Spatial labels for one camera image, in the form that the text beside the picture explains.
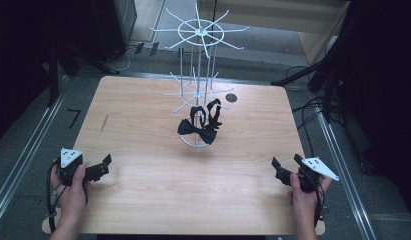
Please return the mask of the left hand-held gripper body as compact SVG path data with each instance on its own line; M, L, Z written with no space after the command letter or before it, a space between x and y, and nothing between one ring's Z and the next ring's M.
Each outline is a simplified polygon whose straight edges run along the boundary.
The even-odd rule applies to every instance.
M81 150L62 148L58 158L58 176L64 186L71 186L73 177L80 165L83 165Z

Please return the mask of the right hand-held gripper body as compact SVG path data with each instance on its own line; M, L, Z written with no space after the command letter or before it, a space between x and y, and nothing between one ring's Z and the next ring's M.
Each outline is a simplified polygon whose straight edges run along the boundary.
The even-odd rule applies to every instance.
M340 178L319 158L303 158L302 162L307 166L305 170L298 169L301 190L311 193L318 188L320 177L328 177L334 181Z

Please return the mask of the small black bow tie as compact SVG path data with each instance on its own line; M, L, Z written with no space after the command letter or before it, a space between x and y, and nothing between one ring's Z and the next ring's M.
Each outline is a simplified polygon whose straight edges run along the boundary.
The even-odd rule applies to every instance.
M218 129L222 123L219 121L221 101L216 98L207 104L208 109L208 124L205 126L206 129Z

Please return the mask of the large black bow tie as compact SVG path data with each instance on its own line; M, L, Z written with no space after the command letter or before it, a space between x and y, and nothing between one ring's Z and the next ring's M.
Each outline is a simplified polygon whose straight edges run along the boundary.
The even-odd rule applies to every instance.
M200 112L200 126L195 125L196 114ZM178 125L177 133L182 135L197 134L205 144L211 145L216 136L217 129L221 123L217 117L210 115L206 117L206 112L201 106L193 106L190 110L190 118L182 119Z

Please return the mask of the white wire display rack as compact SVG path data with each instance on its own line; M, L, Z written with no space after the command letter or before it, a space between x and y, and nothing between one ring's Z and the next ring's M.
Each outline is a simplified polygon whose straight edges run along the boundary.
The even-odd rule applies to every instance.
M162 92L162 95L177 96L181 100L181 105L174 109L173 112L177 113L186 108L189 111L189 115L183 119L190 118L190 110L193 106L203 107L206 117L208 117L207 104L218 98L219 94L226 96L233 91L233 88L218 90L214 85L214 79L218 76L218 72L215 71L217 47L223 44L232 49L243 50L243 47L237 47L226 42L225 35L228 33L244 32L247 30L247 27L233 30L225 30L221 27L220 21L228 15L229 11L226 11L215 20L201 18L198 6L195 6L195 17L189 20L183 20L168 9L165 9L165 11L175 18L179 25L175 28L167 29L152 28L151 31L154 33L174 32L179 37L176 43L168 47L168 50L175 49L176 47L179 48L179 74L170 73L176 79L175 81L178 83L179 89L172 93ZM199 120L200 112L195 117L196 126L200 126ZM179 138L190 147L202 148L210 146L205 144L195 133L179 135Z

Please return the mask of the person's right hand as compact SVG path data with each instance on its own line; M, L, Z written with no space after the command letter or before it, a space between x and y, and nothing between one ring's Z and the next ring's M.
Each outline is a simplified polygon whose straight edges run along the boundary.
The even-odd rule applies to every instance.
M301 190L299 177L292 173L290 175L291 191L288 193L293 206L294 218L299 220L313 221L317 206L316 193L305 193Z

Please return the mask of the person's left hand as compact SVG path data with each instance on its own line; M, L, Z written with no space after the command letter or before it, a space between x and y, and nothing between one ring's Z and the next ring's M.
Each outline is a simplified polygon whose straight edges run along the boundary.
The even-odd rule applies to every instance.
M60 196L58 203L61 207L61 220L81 220L86 213L86 194L91 190L89 183L84 183L85 167L79 165L73 176L71 186L62 184L58 174L58 167L52 168L50 183Z

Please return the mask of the black tripod stand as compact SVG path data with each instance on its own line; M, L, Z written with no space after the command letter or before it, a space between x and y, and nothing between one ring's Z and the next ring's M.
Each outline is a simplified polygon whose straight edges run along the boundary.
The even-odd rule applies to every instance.
M322 88L322 86L325 86L322 112L327 122L330 122L330 113L332 111L330 102L332 99L336 78L335 67L340 62L341 52L346 49L349 35L353 30L355 24L354 18L350 17L350 6L347 6L343 11L340 17L340 21L342 22L342 24L340 27L339 35L334 41L332 47L327 51L327 53L321 60L289 77L271 82L272 86L283 87L290 84L291 82L298 80L301 77L313 73L313 76L308 83L308 89L311 92L317 92Z

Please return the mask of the dark cabinet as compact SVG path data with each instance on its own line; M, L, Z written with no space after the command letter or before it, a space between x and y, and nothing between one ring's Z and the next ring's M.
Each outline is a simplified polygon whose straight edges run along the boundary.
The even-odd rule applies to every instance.
M126 51L136 19L134 0L92 0L98 26L98 58L111 61Z

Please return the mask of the beige wooden panel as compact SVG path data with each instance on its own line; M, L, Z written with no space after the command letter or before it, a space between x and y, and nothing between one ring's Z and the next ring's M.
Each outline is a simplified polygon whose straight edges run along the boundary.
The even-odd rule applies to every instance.
M309 64L317 62L343 25L348 0L196 0L202 18L298 33Z

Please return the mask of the aluminium floor rail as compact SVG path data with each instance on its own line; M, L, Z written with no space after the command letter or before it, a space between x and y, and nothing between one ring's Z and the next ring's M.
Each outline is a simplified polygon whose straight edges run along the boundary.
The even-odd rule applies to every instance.
M332 155L333 162L337 168L338 175L340 176L340 181L344 188L361 237L363 240L377 240L375 231L369 219L369 215L365 209L361 197L359 196L333 129L322 115L318 116L318 121Z
M58 81L58 97L47 107L49 91L41 94L0 140L0 220L18 188L28 166L53 122L71 78Z
M120 73L116 76L119 77L132 77L132 78L150 78L150 79L165 79L165 80L176 80L169 74L156 74L156 73ZM233 84L247 84L247 85L263 85L271 86L272 82L277 82L279 80L244 80L244 79L230 79L230 78L215 78L214 82L218 83L233 83Z

